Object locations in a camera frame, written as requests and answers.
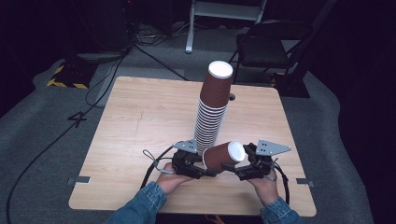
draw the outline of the sleeve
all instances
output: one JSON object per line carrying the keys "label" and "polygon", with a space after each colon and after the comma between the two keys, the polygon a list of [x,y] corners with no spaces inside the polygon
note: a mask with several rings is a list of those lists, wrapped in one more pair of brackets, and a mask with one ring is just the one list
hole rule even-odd
{"label": "sleeve", "polygon": [[150,182],[139,190],[134,198],[117,210],[106,222],[111,223],[155,223],[157,212],[166,203],[167,196],[163,189],[155,183]]}
{"label": "sleeve", "polygon": [[298,213],[292,210],[282,198],[268,204],[260,210],[262,221],[265,224],[303,223]]}

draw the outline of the person's left hand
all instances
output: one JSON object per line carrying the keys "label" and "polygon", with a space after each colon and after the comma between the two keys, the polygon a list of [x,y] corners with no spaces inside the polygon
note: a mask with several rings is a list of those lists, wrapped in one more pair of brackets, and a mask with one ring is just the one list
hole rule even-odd
{"label": "person's left hand", "polygon": [[[166,163],[163,169],[175,172],[172,167],[172,162]],[[192,178],[185,175],[169,175],[161,173],[157,179],[157,184],[163,189],[166,194],[170,194],[175,191],[175,189],[177,189],[177,187],[180,186],[182,183],[188,182],[190,180],[192,180]]]}

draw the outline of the chair backrest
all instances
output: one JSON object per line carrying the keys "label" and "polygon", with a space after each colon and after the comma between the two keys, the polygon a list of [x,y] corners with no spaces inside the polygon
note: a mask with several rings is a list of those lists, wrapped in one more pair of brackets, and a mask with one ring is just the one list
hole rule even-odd
{"label": "chair backrest", "polygon": [[303,40],[307,38],[313,29],[303,21],[261,21],[253,25],[247,36],[267,37],[279,40]]}

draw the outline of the person's right hand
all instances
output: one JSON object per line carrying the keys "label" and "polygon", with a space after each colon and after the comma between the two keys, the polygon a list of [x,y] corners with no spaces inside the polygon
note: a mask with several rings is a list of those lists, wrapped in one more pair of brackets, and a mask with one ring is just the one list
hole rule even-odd
{"label": "person's right hand", "polygon": [[[268,176],[271,178],[276,178],[275,171],[272,170]],[[264,207],[270,203],[273,203],[279,197],[279,194],[277,193],[276,181],[271,181],[267,178],[256,178],[249,179],[247,182],[254,186],[257,196],[259,196],[260,202],[262,202]]]}

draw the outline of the chair seat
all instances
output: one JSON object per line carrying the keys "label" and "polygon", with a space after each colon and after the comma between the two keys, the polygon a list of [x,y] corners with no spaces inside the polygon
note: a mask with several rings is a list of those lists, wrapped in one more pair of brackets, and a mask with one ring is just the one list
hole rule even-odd
{"label": "chair seat", "polygon": [[236,45],[240,62],[245,67],[287,68],[290,64],[280,40],[266,37],[250,37],[242,47],[245,35],[238,35]]}

